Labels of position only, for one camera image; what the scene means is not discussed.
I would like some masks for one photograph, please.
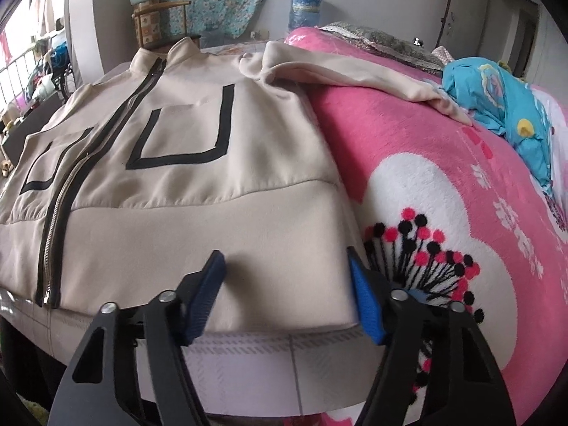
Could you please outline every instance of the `jacket collar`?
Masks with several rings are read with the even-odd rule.
[[[201,51],[189,37],[182,38],[178,41],[171,47],[167,54],[157,54],[147,49],[140,48],[130,63],[130,71],[146,75],[158,58],[167,59],[166,69],[168,69],[169,67],[181,64],[183,61],[196,54],[201,54]]]

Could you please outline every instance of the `bed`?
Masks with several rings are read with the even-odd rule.
[[[298,29],[286,42],[363,58],[427,80],[432,87],[439,84],[434,75],[317,29]],[[211,51],[262,49],[263,44],[250,43]],[[106,77],[127,67],[120,65]],[[387,275],[398,269],[405,285],[422,290],[434,303],[456,299],[468,306],[522,424],[568,357],[563,214],[510,146],[478,125],[465,126],[428,106],[367,88],[313,86],[307,99],[353,204],[370,263]],[[558,107],[555,113],[562,111]],[[416,246],[410,253],[403,250],[408,239]],[[408,261],[400,261],[403,254]],[[0,313],[63,363],[90,323],[89,316],[39,308],[4,290]],[[428,350],[425,342],[417,367],[426,381]],[[141,393],[152,400],[145,357],[141,343]],[[338,409],[366,397],[382,349],[360,328],[351,328],[319,334],[205,335],[187,348],[185,357],[208,413],[289,417],[328,411],[321,421],[348,421],[349,426],[360,406]],[[415,386],[407,421],[419,415],[426,384]],[[240,395],[243,387],[248,402]]]
[[[286,42],[439,83],[317,29],[298,29]],[[539,95],[549,114],[565,122],[554,98]],[[424,278],[412,287],[433,294],[433,303],[465,302],[522,424],[568,357],[568,233],[562,210],[510,145],[480,125],[464,126],[367,88],[312,87],[308,97],[353,203],[370,263],[382,271],[391,272],[393,264],[400,270],[404,240],[414,236],[419,246],[410,261],[414,269],[403,271],[406,285],[420,266]],[[428,371],[427,352],[419,371]],[[416,405],[423,391],[416,387]]]

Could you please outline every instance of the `metal screw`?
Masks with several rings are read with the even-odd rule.
[[[459,301],[452,301],[450,303],[450,309],[454,312],[465,312],[465,305]]]
[[[395,301],[406,301],[408,299],[408,293],[401,289],[392,290],[391,298]]]
[[[158,300],[160,300],[160,303],[169,303],[170,301],[173,301],[174,299],[175,299],[175,291],[173,291],[173,290],[163,291],[162,293],[160,293],[160,296],[158,297]]]
[[[117,307],[118,306],[116,305],[116,303],[106,303],[101,306],[100,311],[103,314],[112,314],[117,309]]]

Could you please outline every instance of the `pink blanket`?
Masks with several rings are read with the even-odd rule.
[[[436,81],[317,29],[298,29],[286,42]],[[432,303],[465,302],[522,424],[568,358],[568,234],[562,215],[505,140],[479,125],[463,126],[426,105],[374,89],[313,87],[308,96],[371,264],[422,290]],[[408,420],[416,419],[424,396],[427,346],[420,364],[424,374]]]

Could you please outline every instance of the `jacket pocket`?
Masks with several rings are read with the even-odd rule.
[[[226,155],[234,97],[235,85],[231,84],[223,87],[220,104],[212,100],[153,110],[132,148],[126,169],[195,165]]]
[[[28,191],[44,191],[50,188],[65,156],[92,130],[93,128],[90,127],[82,132],[71,133],[51,141],[29,167],[20,195]]]

